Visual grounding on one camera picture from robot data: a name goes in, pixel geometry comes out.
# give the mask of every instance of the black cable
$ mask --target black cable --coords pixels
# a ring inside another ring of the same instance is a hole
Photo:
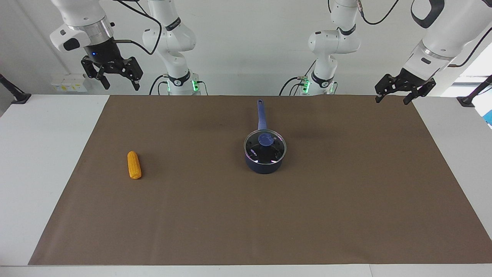
[[[359,5],[360,5],[359,6],[359,11],[361,13],[362,19],[364,19],[364,21],[367,24],[369,24],[369,25],[378,25],[379,23],[383,22],[388,17],[388,15],[390,15],[390,13],[393,11],[393,9],[395,8],[395,6],[398,4],[399,1],[400,0],[396,0],[395,3],[393,4],[393,6],[391,7],[391,9],[388,11],[388,13],[383,17],[383,19],[381,19],[381,20],[379,20],[378,22],[375,22],[375,23],[367,21],[366,16],[364,15],[364,10],[362,8],[362,2],[360,2],[360,1],[359,1]]]
[[[292,88],[290,89],[290,92],[289,92],[289,96],[292,95],[292,91],[294,90],[295,87],[299,87],[299,86],[302,86],[302,84],[295,84],[292,86]]]
[[[157,77],[157,78],[154,80],[154,83],[152,83],[152,86],[151,86],[151,90],[149,91],[149,95],[152,95],[152,90],[154,89],[154,86],[155,86],[155,84],[157,83],[157,81],[159,81],[159,79],[164,78],[164,77],[166,77],[166,75],[160,75],[159,77]]]
[[[449,68],[460,68],[462,66],[464,66],[471,58],[471,56],[473,56],[473,53],[475,53],[475,51],[477,50],[478,46],[480,46],[480,44],[482,43],[482,41],[484,41],[485,37],[492,31],[492,28],[490,28],[486,33],[485,35],[478,41],[477,45],[475,46],[475,48],[471,51],[470,55],[468,56],[468,58],[466,58],[466,60],[460,64],[460,65],[455,65],[455,64],[452,64],[452,65],[448,65]]]
[[[14,85],[14,88],[16,88],[18,91],[20,91],[21,93],[23,94],[26,94],[23,90],[21,90],[19,87],[17,87],[16,85]]]
[[[205,86],[205,93],[207,96],[209,95],[209,90],[207,89],[207,84],[204,81],[198,81],[197,84],[203,84]]]
[[[148,14],[148,13],[144,10],[144,8],[142,7],[142,5],[141,5],[138,1],[137,1],[137,5],[138,5],[138,6],[142,9],[142,11],[143,11],[145,14],[149,15],[149,14]]]
[[[492,87],[490,87],[490,88],[489,88],[488,90],[486,90],[486,91],[483,91],[483,92],[479,93],[478,95],[482,95],[482,94],[486,93],[487,91],[489,91],[489,90],[491,90],[491,89],[492,89]]]
[[[160,40],[160,35],[162,34],[162,24],[157,20],[155,19],[154,17],[148,15],[148,14],[145,14],[145,13],[142,13],[141,11],[133,8],[132,6],[126,4],[126,3],[123,3],[121,0],[113,0],[113,1],[116,1],[120,4],[122,4],[123,6],[131,9],[132,11],[142,15],[142,16],[145,16],[153,21],[155,21],[157,24],[159,24],[159,35],[157,36],[157,41],[155,42],[155,46],[154,46],[154,49],[152,50],[152,52],[149,52],[147,49],[145,49],[145,47],[143,47],[142,45],[136,43],[135,41],[132,41],[132,40],[115,40],[115,43],[132,43],[132,44],[135,44],[137,46],[139,46],[140,48],[142,48],[147,54],[149,55],[152,55],[153,53],[155,53],[155,50],[157,49],[157,46],[159,45],[159,40]]]
[[[149,54],[149,55],[152,55],[153,52],[149,52],[147,49],[145,49],[144,46],[140,45],[139,43],[131,40],[131,39],[115,39],[115,43],[131,43],[131,44],[135,44],[137,45],[138,47],[140,47],[142,50],[145,51],[145,53]]]
[[[282,89],[280,90],[280,93],[278,94],[278,96],[282,96],[282,92],[283,92],[283,89],[285,89],[285,87],[292,81],[296,80],[297,77],[292,77],[290,78],[287,82],[285,82],[285,84],[283,85]]]
[[[307,75],[308,75],[309,71],[311,70],[311,68],[314,66],[314,64],[315,64],[315,63],[316,63],[316,60],[314,60],[314,62],[312,62],[311,66],[310,66],[310,67],[309,67],[309,69],[306,71],[306,74],[304,74],[304,76],[307,76]],[[299,87],[300,87],[300,86],[298,86],[298,87],[296,88],[296,91],[294,92],[294,95],[293,95],[293,96],[296,96],[296,93],[297,93],[297,90],[299,89]]]
[[[167,84],[167,82],[166,82],[166,81],[163,81],[163,82],[160,82],[160,83],[157,85],[157,94],[158,94],[158,95],[160,95],[160,86],[161,86],[162,84]]]

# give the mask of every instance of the white table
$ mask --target white table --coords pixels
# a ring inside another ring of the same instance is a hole
[[[1,277],[492,276],[492,264],[27,266],[107,99],[33,95],[27,104],[11,106],[0,119]],[[462,108],[452,98],[419,99],[415,106],[492,238],[492,130],[475,110]]]

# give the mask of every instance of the wall socket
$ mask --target wall socket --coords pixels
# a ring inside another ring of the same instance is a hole
[[[51,86],[56,92],[88,92],[91,88],[84,74],[53,76]]]

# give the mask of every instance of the black mount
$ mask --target black mount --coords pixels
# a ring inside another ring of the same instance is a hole
[[[492,83],[492,75],[490,75],[483,83],[481,83],[470,95],[465,96],[465,97],[456,97],[458,99],[458,102],[463,107],[467,108],[474,108],[475,105],[472,103],[473,98],[475,98],[477,95],[479,95],[484,89],[486,89],[488,86],[490,86]]]
[[[122,58],[113,38],[98,45],[86,46],[84,49],[88,55],[81,60],[81,63],[87,77],[95,78],[105,89],[109,89],[110,84],[104,74],[119,74],[129,79],[135,90],[140,88],[139,82],[144,72],[135,57]]]
[[[409,91],[410,93],[403,99],[405,105],[410,104],[412,100],[418,97],[425,97],[435,87],[434,78],[429,81],[424,81],[405,69],[402,69],[400,74],[392,77],[389,74],[384,77],[374,87],[376,89],[376,103],[380,103],[383,98],[398,91]]]
[[[31,97],[30,93],[23,92],[16,85],[12,84],[2,74],[0,74],[0,83],[14,96],[11,104],[25,104]]]

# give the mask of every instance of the green indicator light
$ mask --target green indicator light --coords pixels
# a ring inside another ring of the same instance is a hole
[[[337,82],[334,82],[332,84],[331,89],[330,89],[330,94],[335,94],[335,92],[337,92],[337,88],[338,88],[338,83]]]
[[[310,85],[311,85],[311,82],[309,82],[309,81],[306,81],[306,83],[304,84],[303,92],[305,94],[308,94]]]
[[[198,91],[200,89],[200,87],[198,86],[198,84],[196,83],[195,80],[192,80],[191,83],[193,83],[193,90],[194,91]]]

